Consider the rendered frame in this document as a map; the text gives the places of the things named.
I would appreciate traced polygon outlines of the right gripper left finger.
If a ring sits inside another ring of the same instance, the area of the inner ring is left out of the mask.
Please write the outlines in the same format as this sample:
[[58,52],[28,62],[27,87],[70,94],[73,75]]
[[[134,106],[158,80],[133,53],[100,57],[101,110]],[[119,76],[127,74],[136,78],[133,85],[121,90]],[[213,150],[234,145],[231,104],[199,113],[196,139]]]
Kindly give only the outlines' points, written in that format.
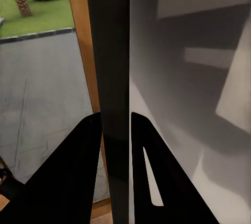
[[90,224],[101,113],[85,117],[0,212],[0,224]]

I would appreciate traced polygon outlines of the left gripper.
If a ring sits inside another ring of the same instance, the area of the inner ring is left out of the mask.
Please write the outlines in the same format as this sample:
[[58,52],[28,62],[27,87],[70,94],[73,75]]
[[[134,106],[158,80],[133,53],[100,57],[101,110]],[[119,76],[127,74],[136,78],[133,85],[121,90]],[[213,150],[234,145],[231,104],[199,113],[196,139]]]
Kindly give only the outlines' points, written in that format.
[[17,184],[13,187],[13,189],[10,191],[10,193],[6,196],[8,200],[11,200],[18,191],[24,186],[24,184],[20,181],[17,182]]

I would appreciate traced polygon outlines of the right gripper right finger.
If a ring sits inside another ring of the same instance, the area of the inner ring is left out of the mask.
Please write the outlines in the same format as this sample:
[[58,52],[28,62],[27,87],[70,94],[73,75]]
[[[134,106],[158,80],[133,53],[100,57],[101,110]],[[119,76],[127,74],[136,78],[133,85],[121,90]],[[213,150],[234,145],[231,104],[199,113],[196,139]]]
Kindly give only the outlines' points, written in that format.
[[[220,224],[152,122],[132,112],[135,224]],[[151,200],[145,147],[164,206]]]

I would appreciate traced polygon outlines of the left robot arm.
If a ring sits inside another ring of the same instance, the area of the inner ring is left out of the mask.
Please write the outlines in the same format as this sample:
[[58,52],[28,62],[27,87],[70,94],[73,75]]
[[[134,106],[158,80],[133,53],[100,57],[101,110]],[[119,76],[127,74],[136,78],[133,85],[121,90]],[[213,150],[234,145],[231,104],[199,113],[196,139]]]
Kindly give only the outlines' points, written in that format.
[[11,200],[24,186],[12,177],[12,172],[0,164],[0,195]]

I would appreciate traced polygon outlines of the poster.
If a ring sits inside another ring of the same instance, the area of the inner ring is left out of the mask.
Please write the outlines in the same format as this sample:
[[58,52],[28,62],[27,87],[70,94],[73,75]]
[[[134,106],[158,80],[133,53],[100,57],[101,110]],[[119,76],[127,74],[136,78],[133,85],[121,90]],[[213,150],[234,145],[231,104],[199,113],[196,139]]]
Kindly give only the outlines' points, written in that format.
[[129,224],[130,0],[87,0],[113,224]]

